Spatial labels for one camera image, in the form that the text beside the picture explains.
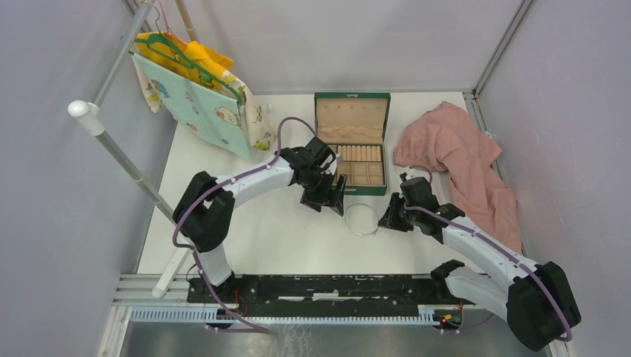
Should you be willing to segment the green jewelry tray insert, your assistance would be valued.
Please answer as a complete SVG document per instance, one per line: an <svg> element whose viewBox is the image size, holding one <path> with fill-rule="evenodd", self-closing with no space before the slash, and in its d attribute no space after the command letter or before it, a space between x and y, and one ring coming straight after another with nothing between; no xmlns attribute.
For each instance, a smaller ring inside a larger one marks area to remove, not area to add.
<svg viewBox="0 0 631 357"><path fill-rule="evenodd" d="M347 177L354 187L385 187L386 171L382 146L367 144L330 144L339 162L335 175Z"/></svg>

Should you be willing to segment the green jewelry box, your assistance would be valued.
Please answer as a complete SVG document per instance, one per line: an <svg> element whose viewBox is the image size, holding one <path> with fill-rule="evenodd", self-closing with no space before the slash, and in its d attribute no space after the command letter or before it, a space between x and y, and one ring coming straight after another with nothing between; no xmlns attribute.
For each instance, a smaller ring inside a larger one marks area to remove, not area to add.
<svg viewBox="0 0 631 357"><path fill-rule="evenodd" d="M348 196L384 196L388 190L385 162L385 133L391 95L376 92L316 92L314 112L317 135L330 144L382 146L386 171L385 187L347 185Z"/></svg>

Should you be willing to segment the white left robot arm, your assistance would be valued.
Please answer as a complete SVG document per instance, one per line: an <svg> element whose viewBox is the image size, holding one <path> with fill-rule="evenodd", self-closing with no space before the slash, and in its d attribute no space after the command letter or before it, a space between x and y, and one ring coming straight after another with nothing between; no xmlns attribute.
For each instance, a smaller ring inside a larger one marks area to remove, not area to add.
<svg viewBox="0 0 631 357"><path fill-rule="evenodd" d="M223 247L234 211L264 193L297 184L303 189L302 205L317 212L327 207L341 216L347 176L335 173L340 161L323 140L314 137L303 147L278 150L271 160L247 171L219 177L202 171L191 179L173 212L174 234L191 241L189 248L202 270L207 296L225 303L234 293L229 279L233 270Z"/></svg>

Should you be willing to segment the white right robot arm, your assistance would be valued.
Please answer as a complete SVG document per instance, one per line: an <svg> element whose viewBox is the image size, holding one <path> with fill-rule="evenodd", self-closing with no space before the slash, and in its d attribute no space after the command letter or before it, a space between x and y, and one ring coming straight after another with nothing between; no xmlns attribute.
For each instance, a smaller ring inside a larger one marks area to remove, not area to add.
<svg viewBox="0 0 631 357"><path fill-rule="evenodd" d="M581 314L565 271L538 263L501 244L453 204L440 204L428 179L403 178L379 220L381 228L422 234L464 255L481 269L450 260L435 268L429 284L438 303L468 300L507 323L525 347L539 351L569 342Z"/></svg>

